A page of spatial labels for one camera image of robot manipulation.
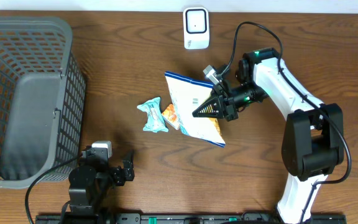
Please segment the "yellow snack bag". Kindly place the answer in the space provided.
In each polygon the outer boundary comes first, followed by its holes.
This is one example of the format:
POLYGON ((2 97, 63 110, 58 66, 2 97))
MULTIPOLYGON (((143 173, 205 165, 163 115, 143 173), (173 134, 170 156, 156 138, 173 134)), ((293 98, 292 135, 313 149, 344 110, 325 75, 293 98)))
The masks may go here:
POLYGON ((226 143, 219 133, 218 121, 210 118, 195 118, 192 115, 192 112, 210 97, 213 84, 169 71, 165 72, 165 78, 180 131, 187 136, 224 147, 226 143))

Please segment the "small orange box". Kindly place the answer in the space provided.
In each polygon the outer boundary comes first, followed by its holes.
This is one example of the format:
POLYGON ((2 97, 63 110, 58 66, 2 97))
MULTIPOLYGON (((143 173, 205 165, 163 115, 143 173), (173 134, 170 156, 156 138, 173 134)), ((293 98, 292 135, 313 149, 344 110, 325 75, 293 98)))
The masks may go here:
POLYGON ((171 125, 174 129, 179 130, 180 123, 178 121, 175 107, 173 104, 169 104, 166 109, 162 112, 163 119, 171 125))

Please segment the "mint green tissue pack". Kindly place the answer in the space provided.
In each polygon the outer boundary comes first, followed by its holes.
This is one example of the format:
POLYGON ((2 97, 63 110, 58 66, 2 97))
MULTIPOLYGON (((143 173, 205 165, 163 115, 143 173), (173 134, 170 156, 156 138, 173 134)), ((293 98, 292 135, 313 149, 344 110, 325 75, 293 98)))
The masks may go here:
POLYGON ((143 127, 144 131, 157 133, 159 131, 168 132, 162 113, 160 111, 160 100, 158 96, 151 100, 147 100, 141 105, 137 105, 137 109, 147 114, 147 122, 143 127))

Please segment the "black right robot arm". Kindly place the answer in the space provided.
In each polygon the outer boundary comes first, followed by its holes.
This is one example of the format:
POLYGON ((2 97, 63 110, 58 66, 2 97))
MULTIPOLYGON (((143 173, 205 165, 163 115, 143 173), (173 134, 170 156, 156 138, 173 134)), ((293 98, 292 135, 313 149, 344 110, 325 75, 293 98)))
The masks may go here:
POLYGON ((276 206, 278 219, 309 223, 319 188, 331 183, 328 176, 347 158, 342 109, 313 96, 288 71, 282 52, 274 48, 243 55, 236 72, 237 88, 231 88, 225 79, 228 70, 228 65, 204 69, 213 90, 193 117, 232 121, 241 109, 270 98, 285 118, 281 153, 288 178, 276 206))

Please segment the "white barcode scanner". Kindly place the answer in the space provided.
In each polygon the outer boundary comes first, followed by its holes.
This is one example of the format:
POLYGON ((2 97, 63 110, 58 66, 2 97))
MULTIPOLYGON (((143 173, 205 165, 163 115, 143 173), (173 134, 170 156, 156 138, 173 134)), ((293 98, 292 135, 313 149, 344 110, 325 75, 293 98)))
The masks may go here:
POLYGON ((209 12, 204 7, 188 7, 183 11, 184 48, 201 50, 209 46, 209 12))

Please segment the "dark grey plastic basket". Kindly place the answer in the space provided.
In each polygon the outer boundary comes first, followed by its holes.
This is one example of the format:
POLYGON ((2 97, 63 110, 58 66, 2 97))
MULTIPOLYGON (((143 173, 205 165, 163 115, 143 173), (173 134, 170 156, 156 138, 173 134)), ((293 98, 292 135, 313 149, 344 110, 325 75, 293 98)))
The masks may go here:
POLYGON ((57 17, 0 17, 0 189, 75 167, 86 81, 72 43, 57 17))

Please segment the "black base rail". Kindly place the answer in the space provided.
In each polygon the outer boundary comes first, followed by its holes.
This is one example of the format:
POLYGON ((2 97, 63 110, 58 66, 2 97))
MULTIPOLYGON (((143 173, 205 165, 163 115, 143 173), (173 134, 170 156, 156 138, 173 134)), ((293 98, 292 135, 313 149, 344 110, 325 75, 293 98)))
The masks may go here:
MULTIPOLYGON (((92 218, 75 217, 67 212, 63 223, 112 223, 112 224, 219 224, 219 223, 284 223, 278 215, 247 212, 242 215, 141 215, 138 213, 117 213, 97 221, 92 218)), ((36 224, 61 223, 61 215, 38 215, 36 224)), ((345 215, 312 215, 303 223, 346 224, 345 215)))

